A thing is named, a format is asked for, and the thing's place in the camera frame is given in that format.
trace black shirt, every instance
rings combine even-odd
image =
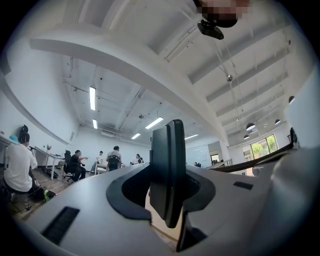
[[[77,156],[75,154],[73,156],[71,156],[70,164],[75,164],[75,165],[80,166],[79,156]]]

